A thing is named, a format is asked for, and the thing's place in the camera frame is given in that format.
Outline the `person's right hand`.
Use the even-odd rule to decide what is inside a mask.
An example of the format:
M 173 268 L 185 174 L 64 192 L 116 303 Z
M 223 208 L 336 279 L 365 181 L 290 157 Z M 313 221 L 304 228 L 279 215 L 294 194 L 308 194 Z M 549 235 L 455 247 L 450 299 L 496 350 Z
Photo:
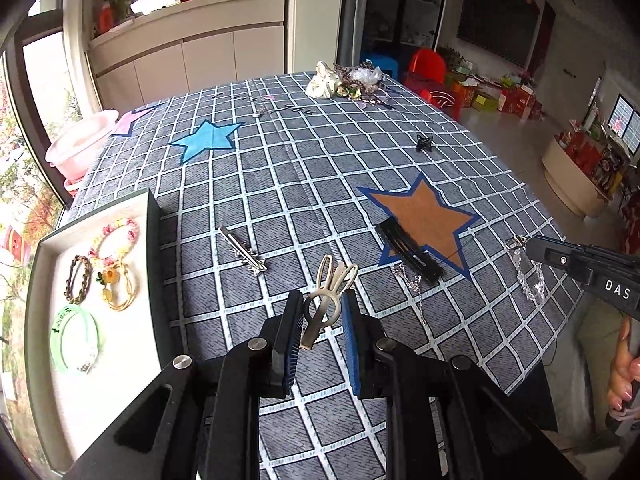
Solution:
M 624 402 L 630 402 L 634 391 L 634 382 L 639 381 L 639 359 L 629 350 L 631 318 L 624 318 L 618 334 L 615 356 L 611 362 L 606 398 L 608 406 L 615 411 L 623 408 Z

